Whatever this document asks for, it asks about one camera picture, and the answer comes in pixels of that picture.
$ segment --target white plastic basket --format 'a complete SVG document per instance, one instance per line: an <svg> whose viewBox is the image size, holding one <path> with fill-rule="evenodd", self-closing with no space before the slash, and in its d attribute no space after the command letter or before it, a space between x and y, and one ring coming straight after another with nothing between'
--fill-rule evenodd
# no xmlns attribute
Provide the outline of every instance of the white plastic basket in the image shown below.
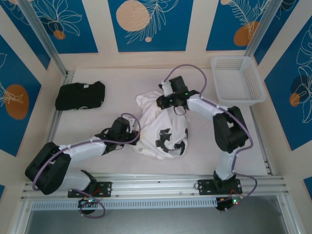
<svg viewBox="0 0 312 234"><path fill-rule="evenodd" d="M247 56L213 56L211 67L220 104L253 105L266 99L254 60Z"/></svg>

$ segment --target white cloth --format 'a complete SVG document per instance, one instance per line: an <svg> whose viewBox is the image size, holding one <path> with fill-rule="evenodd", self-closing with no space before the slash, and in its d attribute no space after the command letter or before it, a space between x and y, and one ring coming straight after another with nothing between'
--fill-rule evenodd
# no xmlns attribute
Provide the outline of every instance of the white cloth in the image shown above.
<svg viewBox="0 0 312 234"><path fill-rule="evenodd" d="M156 157L157 159L176 158L184 154L187 148L187 120L183 112L176 108L161 110L156 100L162 94L158 91L151 91L137 96L136 102L142 108L140 141L133 146L138 153ZM161 147L156 146L156 141L160 140L161 130L166 139L165 147L167 153ZM181 149L175 148L181 142L185 144L185 150L181 154Z"/></svg>

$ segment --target white mat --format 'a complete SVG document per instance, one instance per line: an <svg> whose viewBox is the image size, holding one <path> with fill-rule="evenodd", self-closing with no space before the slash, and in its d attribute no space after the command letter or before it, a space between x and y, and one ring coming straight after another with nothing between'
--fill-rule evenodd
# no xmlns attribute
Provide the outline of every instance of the white mat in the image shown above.
<svg viewBox="0 0 312 234"><path fill-rule="evenodd" d="M97 109L64 111L62 113L55 144L71 144L84 141L112 126L114 120L124 112L140 117L140 108L135 98L151 90L159 90L158 84L170 69L77 69L73 83L94 83L100 80L106 86L104 104ZM203 96L216 100L215 86L210 69L204 70L208 78ZM178 69L171 76L181 75L189 90L201 90L204 80L195 69ZM237 160L235 170L242 174L266 176L267 171L249 107L241 112L255 146L244 151ZM189 174L212 175L220 150L215 143L212 122L203 116L188 111L189 147L185 156L178 159L157 160L135 153L129 146L107 155L80 162L77 168L98 173L122 174Z"/></svg>

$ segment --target vertical metal post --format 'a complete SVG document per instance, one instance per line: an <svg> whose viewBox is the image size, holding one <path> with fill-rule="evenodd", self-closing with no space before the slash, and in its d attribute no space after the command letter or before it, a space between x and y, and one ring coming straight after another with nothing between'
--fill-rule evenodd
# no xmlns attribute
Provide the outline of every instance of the vertical metal post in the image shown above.
<svg viewBox="0 0 312 234"><path fill-rule="evenodd" d="M19 5L20 10L26 17L27 21L29 22L31 28L38 37L39 41L43 45L44 49L46 50L51 60L56 65L59 72L62 75L66 76L67 71L65 69L65 66L61 61L59 54L54 44L52 43L49 35L47 34L42 23L40 22L35 10L33 9L31 2L29 2L28 0L17 0L17 3Z"/></svg>
<svg viewBox="0 0 312 234"><path fill-rule="evenodd" d="M259 46L259 43L261 42L264 34L266 33L268 27L270 26L277 10L279 9L281 3L283 2L283 0L268 0L268 1L270 1L270 4L266 9L266 11L264 12L260 20L260 23L246 48L244 54L245 56L251 57L254 55L257 47Z"/></svg>

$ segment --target black folded shirt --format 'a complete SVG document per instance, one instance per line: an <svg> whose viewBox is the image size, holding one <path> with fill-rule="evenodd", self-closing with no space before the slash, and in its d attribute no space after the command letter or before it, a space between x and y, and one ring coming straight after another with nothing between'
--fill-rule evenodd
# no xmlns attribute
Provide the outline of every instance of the black folded shirt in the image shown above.
<svg viewBox="0 0 312 234"><path fill-rule="evenodd" d="M105 85L100 81L94 84L66 84L59 89L55 107L58 111L97 108L104 97Z"/></svg>

